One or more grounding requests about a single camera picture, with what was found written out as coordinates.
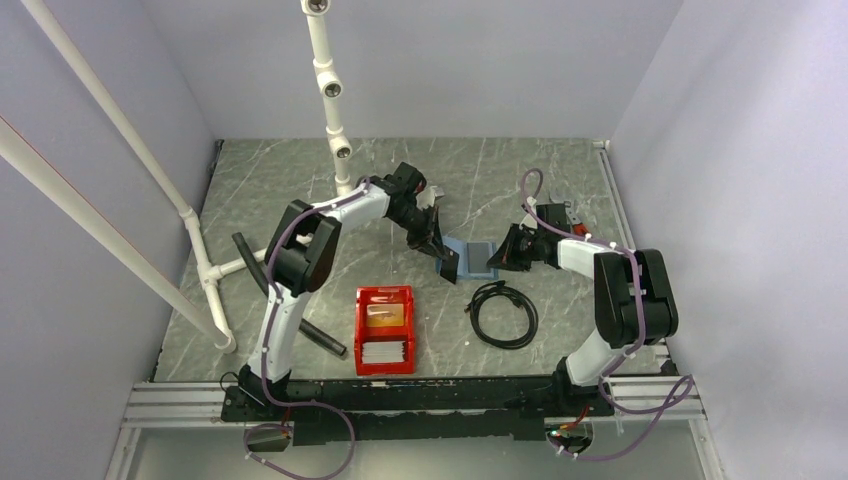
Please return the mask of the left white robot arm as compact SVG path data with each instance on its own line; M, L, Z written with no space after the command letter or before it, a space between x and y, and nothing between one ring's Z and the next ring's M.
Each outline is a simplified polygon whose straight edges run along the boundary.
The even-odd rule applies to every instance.
M258 417L272 420L286 409L294 341L313 293L331 274L344 234L387 218L405 230L410 249L439 259L440 276L456 281L459 256L443 242L438 208L418 204L426 185L418 169L402 162L393 173L368 177L334 199L287 206L265 254L268 293L260 337L238 373Z

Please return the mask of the blue card holder wallet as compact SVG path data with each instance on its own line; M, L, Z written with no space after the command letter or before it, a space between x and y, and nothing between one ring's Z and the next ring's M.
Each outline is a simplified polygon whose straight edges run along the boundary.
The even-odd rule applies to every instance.
M489 241L466 242L444 236L444 245L458 254L457 280L497 280L498 270L486 266L495 253L495 244Z

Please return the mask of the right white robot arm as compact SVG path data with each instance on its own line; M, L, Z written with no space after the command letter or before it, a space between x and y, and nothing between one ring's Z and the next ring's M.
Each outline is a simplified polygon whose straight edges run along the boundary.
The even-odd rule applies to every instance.
M595 328L560 362L566 378L551 388L557 411L574 415L611 366L678 330L679 315L665 262L656 249L619 249L591 241L567 203L543 203L513 223L487 261L498 270L527 271L535 262L593 281Z

